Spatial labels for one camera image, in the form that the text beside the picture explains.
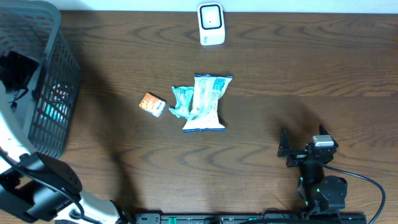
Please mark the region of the white blue snack bag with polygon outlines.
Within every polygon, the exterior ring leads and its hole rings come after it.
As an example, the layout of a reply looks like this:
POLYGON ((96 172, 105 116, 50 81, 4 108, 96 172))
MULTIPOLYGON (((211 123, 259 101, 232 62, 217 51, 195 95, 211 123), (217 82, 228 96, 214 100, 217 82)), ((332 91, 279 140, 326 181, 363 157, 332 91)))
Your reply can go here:
POLYGON ((218 117, 218 102, 232 79, 232 75, 195 74, 192 110, 182 129, 184 133, 225 131, 218 117))

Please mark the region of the teal snack packet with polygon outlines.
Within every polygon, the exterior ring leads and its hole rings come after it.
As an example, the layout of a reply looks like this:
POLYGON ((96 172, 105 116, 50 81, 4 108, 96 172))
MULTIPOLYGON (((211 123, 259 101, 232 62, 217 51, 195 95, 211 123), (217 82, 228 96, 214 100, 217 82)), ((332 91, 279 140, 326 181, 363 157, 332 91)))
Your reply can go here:
POLYGON ((194 94, 193 86, 172 87, 175 95, 176 104, 174 108, 169 108, 170 112, 178 118, 188 118, 190 116, 190 106, 194 94))

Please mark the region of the orange juice carton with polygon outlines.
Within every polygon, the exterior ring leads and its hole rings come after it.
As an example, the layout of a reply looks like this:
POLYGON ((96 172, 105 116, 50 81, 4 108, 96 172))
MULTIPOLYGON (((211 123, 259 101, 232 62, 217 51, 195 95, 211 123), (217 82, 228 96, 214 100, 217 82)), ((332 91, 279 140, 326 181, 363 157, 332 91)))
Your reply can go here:
POLYGON ((146 93, 139 103, 139 107, 158 118, 163 113, 166 107, 166 102, 150 93, 146 93))

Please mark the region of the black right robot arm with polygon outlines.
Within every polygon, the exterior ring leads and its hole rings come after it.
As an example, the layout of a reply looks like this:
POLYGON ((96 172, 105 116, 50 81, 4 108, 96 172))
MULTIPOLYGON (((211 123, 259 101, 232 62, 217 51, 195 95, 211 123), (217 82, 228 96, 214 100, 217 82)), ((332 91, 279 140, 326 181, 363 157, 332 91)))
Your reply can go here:
POLYGON ((286 130, 281 129, 277 156, 287 159, 287 167, 299 168, 298 191, 307 206, 301 217, 306 220, 338 216, 345 208, 347 181, 335 175, 326 176, 323 170, 333 160, 337 148, 338 143, 323 125, 319 125, 319 134, 304 149, 293 149, 286 130))

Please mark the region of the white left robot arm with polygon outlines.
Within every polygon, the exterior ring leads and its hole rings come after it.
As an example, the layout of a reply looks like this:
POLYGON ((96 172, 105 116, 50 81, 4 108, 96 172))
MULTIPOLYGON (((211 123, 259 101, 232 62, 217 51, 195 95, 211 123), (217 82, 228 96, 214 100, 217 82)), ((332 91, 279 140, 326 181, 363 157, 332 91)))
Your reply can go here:
POLYGON ((27 223, 135 223, 111 200, 83 190, 73 169, 26 138, 7 93, 23 90, 39 64, 15 51, 1 56, 1 210, 27 223))

